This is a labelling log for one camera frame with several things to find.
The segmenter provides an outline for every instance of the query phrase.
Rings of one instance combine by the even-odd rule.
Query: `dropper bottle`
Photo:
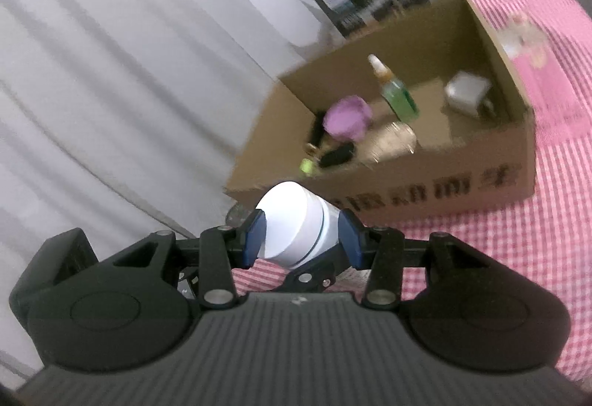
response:
[[[409,123],[416,119],[419,116],[417,105],[403,82],[396,78],[395,74],[374,54],[369,55],[368,60],[382,86],[381,95],[389,103],[399,121]]]

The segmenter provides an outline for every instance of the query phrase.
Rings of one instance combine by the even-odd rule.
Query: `cardboard box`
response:
[[[318,177],[298,167],[313,111],[380,88],[368,54],[404,81],[419,119],[420,149],[375,166],[345,165]],[[444,86],[458,73],[489,78],[499,118],[481,121],[450,110]],[[281,77],[230,177],[226,193],[254,207],[269,188],[296,180],[367,224],[490,209],[524,199],[535,187],[535,121],[520,78],[470,0],[439,0],[387,23]]]

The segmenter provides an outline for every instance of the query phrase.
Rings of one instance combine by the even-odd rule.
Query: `yellow-green object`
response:
[[[302,162],[300,163],[300,170],[304,173],[304,175],[312,176],[317,170],[317,165],[315,161],[311,159],[302,159]]]
[[[375,55],[369,55],[368,60],[374,68],[374,74],[381,83],[384,99],[389,103],[400,122],[410,122],[419,116],[415,101],[409,94],[403,82]]]

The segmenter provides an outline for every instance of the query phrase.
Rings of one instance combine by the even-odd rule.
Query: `purple object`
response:
[[[341,142],[363,139],[372,118],[372,109],[359,96],[348,96],[331,106],[323,126],[327,133]]]

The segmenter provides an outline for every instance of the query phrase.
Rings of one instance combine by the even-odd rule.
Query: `pink striped fabric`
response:
[[[505,26],[508,14],[528,12],[549,36],[579,104],[592,118],[592,21],[576,0],[473,1],[495,28]],[[572,320],[558,369],[580,379],[592,375],[592,134],[559,144],[538,137],[537,143],[538,183],[530,199],[496,211],[392,226],[411,238],[448,231],[558,295]],[[274,288],[285,275],[264,261],[234,273],[241,293]],[[406,298],[425,287],[422,271],[406,270],[404,279]]]

